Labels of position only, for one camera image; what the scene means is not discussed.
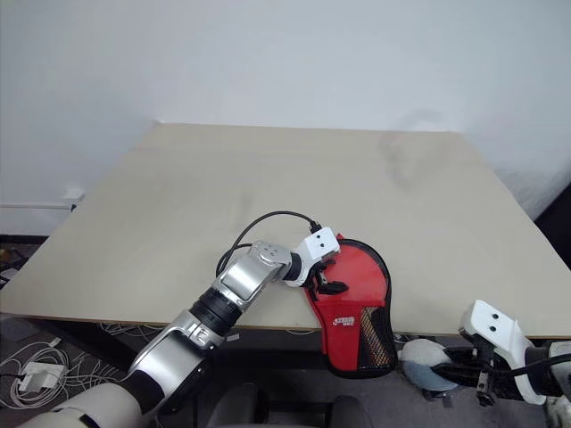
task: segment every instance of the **silver robot arm segment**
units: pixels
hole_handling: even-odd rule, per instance
[[[37,416],[22,427],[143,427],[162,408],[178,405],[203,378],[206,359],[266,284],[301,286],[310,269],[337,254],[329,227],[305,238],[294,252],[258,241],[227,267],[211,287],[183,310],[137,355],[121,383],[104,383]]]

